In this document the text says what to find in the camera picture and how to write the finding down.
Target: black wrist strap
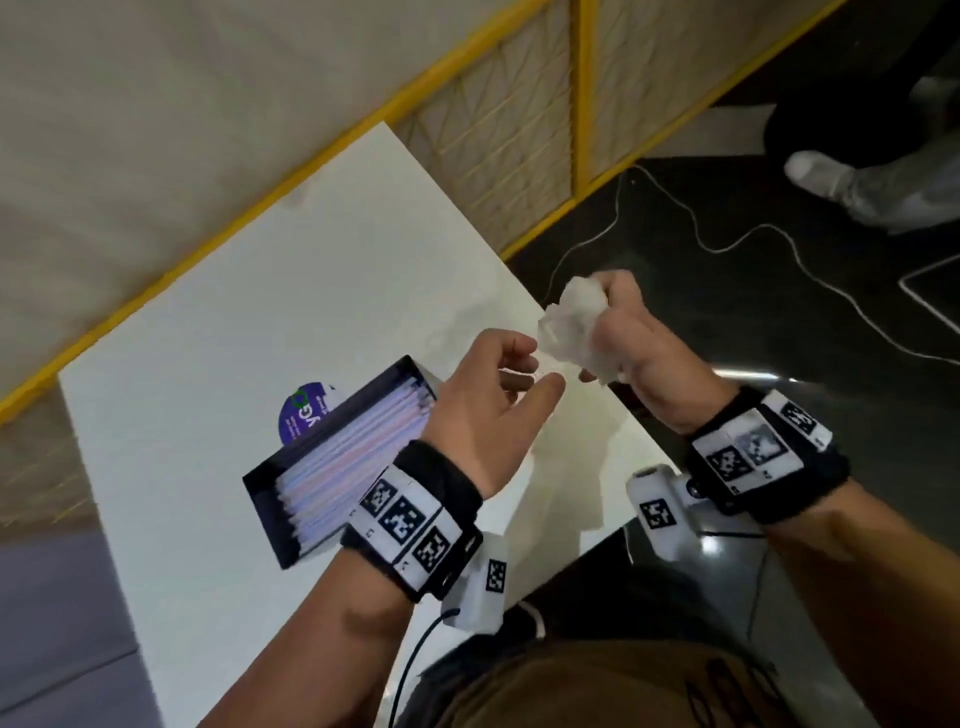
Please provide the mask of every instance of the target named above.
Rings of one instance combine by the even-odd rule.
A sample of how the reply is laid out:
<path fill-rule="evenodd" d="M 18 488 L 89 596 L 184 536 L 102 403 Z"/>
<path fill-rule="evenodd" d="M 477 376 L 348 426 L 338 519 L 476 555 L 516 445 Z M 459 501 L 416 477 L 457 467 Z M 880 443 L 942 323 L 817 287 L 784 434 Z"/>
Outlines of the black wrist strap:
<path fill-rule="evenodd" d="M 483 499 L 444 455 L 414 441 L 350 511 L 341 545 L 384 573 L 413 602 L 443 599 L 483 542 Z"/>
<path fill-rule="evenodd" d="M 722 513 L 763 524 L 800 514 L 850 477 L 832 433 L 776 390 L 744 387 L 688 440 L 697 490 Z"/>

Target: left hand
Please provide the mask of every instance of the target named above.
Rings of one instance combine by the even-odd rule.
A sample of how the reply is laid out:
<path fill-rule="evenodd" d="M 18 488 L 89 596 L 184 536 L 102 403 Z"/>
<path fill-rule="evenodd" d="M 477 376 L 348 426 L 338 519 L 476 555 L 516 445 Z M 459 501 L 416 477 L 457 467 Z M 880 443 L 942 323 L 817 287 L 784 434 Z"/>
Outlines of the left hand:
<path fill-rule="evenodd" d="M 483 499 L 510 482 L 564 393 L 560 374 L 536 383 L 529 376 L 539 366 L 536 350 L 536 339 L 522 333 L 482 331 L 441 385 L 420 436 L 460 468 Z M 519 392 L 526 394 L 517 401 Z"/>

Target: white tissue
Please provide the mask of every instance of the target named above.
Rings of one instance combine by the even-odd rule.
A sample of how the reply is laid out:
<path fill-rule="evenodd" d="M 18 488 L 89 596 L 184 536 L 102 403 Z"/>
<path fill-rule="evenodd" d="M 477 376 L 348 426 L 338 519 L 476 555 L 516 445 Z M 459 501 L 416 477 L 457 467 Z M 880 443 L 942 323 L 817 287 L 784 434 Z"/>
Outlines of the white tissue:
<path fill-rule="evenodd" d="M 594 279 L 574 277 L 566 285 L 559 303 L 546 307 L 537 326 L 538 343 L 546 353 L 586 369 L 609 384 L 617 380 L 620 363 L 598 352 L 591 343 L 597 318 L 607 310 L 607 294 Z"/>

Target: white table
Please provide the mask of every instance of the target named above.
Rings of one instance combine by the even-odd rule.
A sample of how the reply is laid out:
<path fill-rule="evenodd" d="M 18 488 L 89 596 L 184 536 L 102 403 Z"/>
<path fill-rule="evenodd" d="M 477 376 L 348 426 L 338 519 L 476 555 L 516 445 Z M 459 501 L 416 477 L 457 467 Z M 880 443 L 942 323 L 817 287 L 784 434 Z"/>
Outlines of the white table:
<path fill-rule="evenodd" d="M 241 482 L 279 447 L 291 392 L 319 379 L 349 394 L 406 353 L 446 377 L 482 328 L 536 334 L 541 314 L 381 125 L 64 370 L 169 728 L 203 717 L 332 558 L 280 570 Z M 532 454 L 480 512 L 511 546 L 510 603 L 632 517 L 632 471 L 669 462 L 610 391 L 567 381 Z M 438 612 L 432 597 L 416 610 L 388 698 Z M 412 674 L 466 636 L 439 628 Z"/>

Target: purple sticker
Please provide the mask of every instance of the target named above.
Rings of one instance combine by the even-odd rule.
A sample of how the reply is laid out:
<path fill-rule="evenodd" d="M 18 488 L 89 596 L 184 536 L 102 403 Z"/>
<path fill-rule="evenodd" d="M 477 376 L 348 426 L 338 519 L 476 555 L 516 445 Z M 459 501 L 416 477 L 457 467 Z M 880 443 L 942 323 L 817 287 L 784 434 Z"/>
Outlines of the purple sticker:
<path fill-rule="evenodd" d="M 340 393 L 319 381 L 304 384 L 283 403 L 278 423 L 280 442 L 289 445 L 340 403 Z"/>

